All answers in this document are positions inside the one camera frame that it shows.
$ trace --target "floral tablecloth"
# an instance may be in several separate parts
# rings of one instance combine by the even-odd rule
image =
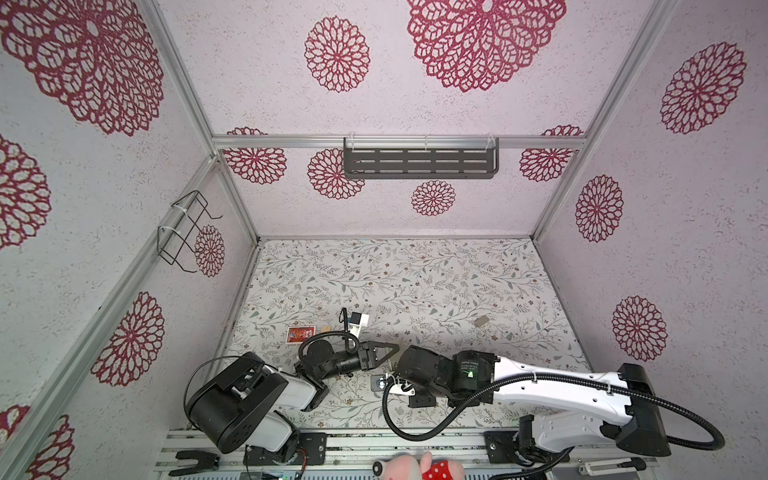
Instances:
[[[566,370],[589,370],[530,240],[270,240],[262,246],[230,354],[254,351],[293,372],[290,326],[341,329],[339,311],[371,315],[361,340],[417,345],[445,356],[463,349]],[[474,320],[489,321],[476,326]],[[342,342],[332,342],[336,349]],[[299,427],[386,427],[373,372],[328,381],[312,412],[284,410]],[[391,396],[401,426],[434,426],[449,412],[410,409]],[[452,426],[506,427],[547,411],[520,403],[465,410]]]

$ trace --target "aluminum rail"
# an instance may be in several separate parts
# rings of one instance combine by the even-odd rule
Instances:
[[[229,148],[344,148],[355,149],[402,148],[472,148],[481,150],[493,146],[493,136],[467,135],[214,135],[214,145]],[[582,148],[586,137],[549,135],[508,135],[497,137],[499,148]]]
[[[199,190],[214,171],[216,161],[207,158],[197,169],[182,195]],[[184,212],[171,208],[160,225],[173,225],[184,218]],[[104,345],[125,316],[127,305],[136,295],[137,288],[149,274],[157,261],[157,233],[151,235],[128,270],[112,289],[106,300],[85,327],[81,335],[59,363],[51,378],[43,385],[42,391],[32,403],[29,412],[19,424],[14,435],[3,445],[0,455],[0,478],[24,478],[27,468],[45,444],[48,434],[55,430],[55,424],[67,404],[77,393],[82,379],[91,370]],[[170,236],[164,234],[163,242]]]
[[[369,469],[376,460],[390,458],[403,453],[421,455],[425,450],[432,450],[436,456],[448,455],[461,462],[465,468],[503,468],[503,464],[491,464],[485,449],[483,434],[486,431],[508,429],[477,429],[477,428],[447,428],[435,438],[425,442],[409,442],[401,439],[389,429],[305,429],[302,433],[320,432],[328,434],[326,441],[326,461],[324,465],[312,465],[313,470],[337,470],[342,468]],[[422,433],[428,428],[409,429],[412,433]],[[160,454],[154,465],[154,472],[169,472],[181,468],[187,462],[177,460],[176,452],[180,450],[204,450],[220,456],[219,471],[244,471],[243,456],[246,446],[242,445],[234,452],[222,454],[204,433],[195,430],[170,430],[162,445]],[[571,461],[563,462],[558,468],[575,467],[582,462],[623,458],[627,453],[615,446],[582,446],[571,453]],[[642,457],[648,466],[657,465],[655,457]],[[518,465],[506,465],[509,468],[520,468]],[[252,472],[259,472],[275,467],[250,467]],[[300,465],[281,465],[283,470],[298,470]]]
[[[640,76],[650,53],[654,50],[661,35],[666,30],[667,24],[672,19],[672,14],[678,3],[679,0],[655,0],[648,9],[643,24],[635,35],[629,52],[624,57],[624,62],[622,62],[618,73],[608,88],[598,112],[587,128],[586,144],[566,165],[562,178],[536,222],[533,233],[535,242],[538,242],[547,233],[547,229],[557,216],[558,211],[566,199],[571,196],[576,181],[589,164],[592,155],[616,117],[619,107],[624,103],[624,99],[629,95],[634,82]]]

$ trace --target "mounting plate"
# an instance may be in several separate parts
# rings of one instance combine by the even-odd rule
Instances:
[[[322,465],[326,462],[326,433],[301,433],[299,434],[299,447],[304,447],[307,452],[307,465]],[[253,447],[245,452],[243,463],[250,467],[274,466],[276,463],[271,458],[272,452],[261,447]],[[298,453],[286,465],[301,465],[304,462],[301,453]]]
[[[518,443],[517,433],[517,430],[510,430],[506,432],[490,431],[483,434],[489,463],[492,465],[497,463],[533,463],[520,456],[515,450],[515,445]]]
[[[344,175],[352,179],[489,179],[498,172],[498,138],[488,148],[354,148],[344,138]]]

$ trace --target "red card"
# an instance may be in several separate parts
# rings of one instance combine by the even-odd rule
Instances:
[[[314,334],[314,326],[292,326],[288,329],[286,343],[301,343],[311,336],[314,336]]]

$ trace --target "aluminum frame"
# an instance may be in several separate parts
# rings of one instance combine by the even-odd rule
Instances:
[[[216,358],[218,356],[227,354],[227,348],[230,345],[230,339],[232,338],[232,333],[234,332],[235,323],[237,323],[237,319],[240,318],[240,310],[243,306],[243,303],[245,302],[246,296],[248,295],[248,291],[250,290],[250,281],[253,278],[253,271],[256,269],[256,264],[259,262],[260,254],[261,245],[252,245],[251,250],[248,253],[245,268],[240,274],[240,279],[237,281],[237,290],[235,295],[232,297],[230,308],[227,311],[227,316],[225,317],[224,324],[222,325],[221,333],[219,335],[219,342],[216,345],[216,349],[214,350],[211,358]],[[208,364],[204,370],[205,374],[200,376],[204,379],[203,383],[212,379],[214,377],[214,372],[219,372],[221,370],[220,365],[222,362],[223,360],[219,360],[218,362],[212,362]]]
[[[482,149],[498,140],[499,148],[582,148],[586,137],[550,135],[225,135],[215,134],[216,148],[466,148]]]
[[[170,31],[168,30],[160,6],[157,4],[157,0],[134,1],[138,7],[139,13],[141,13],[142,18],[144,19],[147,30],[150,32],[150,35],[157,46],[160,58],[165,66],[167,78],[170,78],[171,82],[176,87],[178,94],[181,96],[181,103],[187,111],[190,122],[197,132],[197,136],[208,149],[210,155],[214,156],[222,165],[224,165],[219,149],[214,145],[210,124],[208,123],[205,112],[200,105],[200,100],[192,86],[192,81],[189,78],[187,69],[184,67],[184,63],[181,60],[176,43],[170,35]],[[230,198],[230,202],[240,217],[242,224],[246,227],[246,232],[251,241],[256,243],[258,241],[256,227],[254,226],[247,208],[245,208],[245,203],[240,196],[240,192],[235,187],[232,173],[229,168],[224,168],[223,170],[228,177],[227,196]]]
[[[536,222],[532,238],[540,240],[563,207],[565,200],[571,196],[574,185],[597,150],[598,145],[607,133],[611,122],[616,118],[619,107],[629,95],[634,82],[640,76],[643,66],[648,61],[651,52],[667,29],[669,21],[680,0],[655,0],[648,9],[640,30],[635,35],[632,46],[624,57],[618,73],[614,77],[608,92],[598,108],[592,122],[587,128],[587,142],[576,152],[565,166],[562,178],[549,198],[546,207]]]
[[[182,194],[199,190],[210,178],[215,165],[216,162],[212,157],[206,158]],[[178,224],[182,219],[184,219],[182,210],[169,208],[160,225]],[[161,242],[167,241],[169,237],[170,233],[166,233]],[[129,310],[136,290],[159,260],[156,242],[156,233],[153,229],[139,254],[101,304],[101,308],[85,327],[51,378],[43,385],[42,391],[19,424],[15,435],[12,435],[3,445],[0,454],[0,478],[20,479],[25,475],[28,466],[44,445],[48,434],[55,429],[55,423],[77,392],[83,378],[120,324],[125,311]]]
[[[530,234],[519,235],[263,235],[268,240],[530,240]]]

